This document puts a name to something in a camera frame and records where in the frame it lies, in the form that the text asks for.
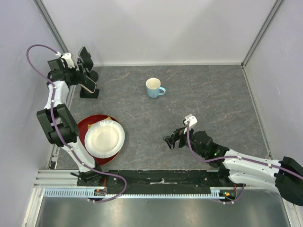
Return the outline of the black phone pink case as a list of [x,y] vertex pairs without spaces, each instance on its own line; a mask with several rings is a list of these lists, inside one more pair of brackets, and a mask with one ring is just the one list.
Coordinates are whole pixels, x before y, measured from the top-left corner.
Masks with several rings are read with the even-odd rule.
[[95,92],[96,87],[97,87],[97,84],[95,83],[95,81],[93,81],[90,77],[88,77],[86,75],[82,75],[79,78],[79,84],[83,89],[85,89],[86,91],[88,91],[91,94],[93,94]]

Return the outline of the black folding phone stand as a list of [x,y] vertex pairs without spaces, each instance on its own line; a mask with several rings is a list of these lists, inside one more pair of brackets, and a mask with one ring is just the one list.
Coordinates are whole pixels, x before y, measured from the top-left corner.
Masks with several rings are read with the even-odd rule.
[[80,87],[80,98],[98,98],[100,90],[97,88],[95,81],[89,79],[87,82],[80,84]]

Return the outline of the black phone clear case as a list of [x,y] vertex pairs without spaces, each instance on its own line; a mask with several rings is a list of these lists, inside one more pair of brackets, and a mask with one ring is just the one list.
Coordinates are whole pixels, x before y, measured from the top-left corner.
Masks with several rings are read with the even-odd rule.
[[92,68],[94,66],[93,60],[91,58],[90,53],[88,52],[87,48],[83,46],[79,53],[78,53],[79,59],[85,68],[86,72],[91,72]]

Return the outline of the black round-base phone stand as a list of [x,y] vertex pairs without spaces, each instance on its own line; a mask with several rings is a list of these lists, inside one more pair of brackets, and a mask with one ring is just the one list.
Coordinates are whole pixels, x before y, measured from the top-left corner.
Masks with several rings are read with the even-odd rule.
[[88,78],[93,80],[94,82],[97,82],[98,73],[92,69],[91,65],[93,66],[93,63],[88,63],[87,64],[86,62],[84,62],[82,60],[81,57],[79,57],[77,59],[77,65],[78,65],[78,68],[79,68],[79,70],[82,74],[84,74],[85,76],[87,76]]

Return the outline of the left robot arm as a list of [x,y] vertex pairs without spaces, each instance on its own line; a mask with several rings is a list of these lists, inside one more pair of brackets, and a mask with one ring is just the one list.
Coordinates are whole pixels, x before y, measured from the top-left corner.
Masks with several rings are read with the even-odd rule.
[[38,121],[51,144],[65,150],[78,166],[78,186],[101,186],[104,175],[100,165],[88,154],[80,140],[80,130],[66,105],[70,87],[81,85],[93,98],[98,97],[98,74],[92,70],[92,60],[79,57],[76,62],[66,54],[48,62],[49,96],[43,110],[36,113]]

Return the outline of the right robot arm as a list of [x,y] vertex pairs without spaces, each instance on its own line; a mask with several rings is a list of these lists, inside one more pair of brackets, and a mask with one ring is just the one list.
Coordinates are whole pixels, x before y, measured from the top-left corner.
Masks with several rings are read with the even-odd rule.
[[303,204],[303,167],[291,157],[274,160],[245,155],[215,143],[205,131],[187,131],[186,127],[163,140],[170,149],[187,146],[196,159],[217,168],[217,181],[222,186],[234,183],[266,188],[290,203]]

